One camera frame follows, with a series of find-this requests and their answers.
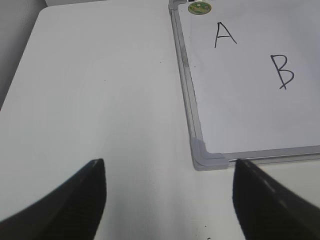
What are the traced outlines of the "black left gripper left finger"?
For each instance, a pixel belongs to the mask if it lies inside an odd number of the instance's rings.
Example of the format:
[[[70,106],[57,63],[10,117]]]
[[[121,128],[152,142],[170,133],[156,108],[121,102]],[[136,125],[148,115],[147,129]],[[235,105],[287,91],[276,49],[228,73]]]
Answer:
[[[0,222],[2,240],[93,240],[107,200],[102,158],[84,165],[62,185]]]

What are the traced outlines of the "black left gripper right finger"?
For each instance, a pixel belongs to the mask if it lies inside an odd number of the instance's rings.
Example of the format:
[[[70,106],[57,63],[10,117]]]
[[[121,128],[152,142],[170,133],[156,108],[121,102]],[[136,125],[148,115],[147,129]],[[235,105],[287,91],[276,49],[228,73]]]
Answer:
[[[320,209],[249,160],[237,160],[233,207],[247,240],[318,240]]]

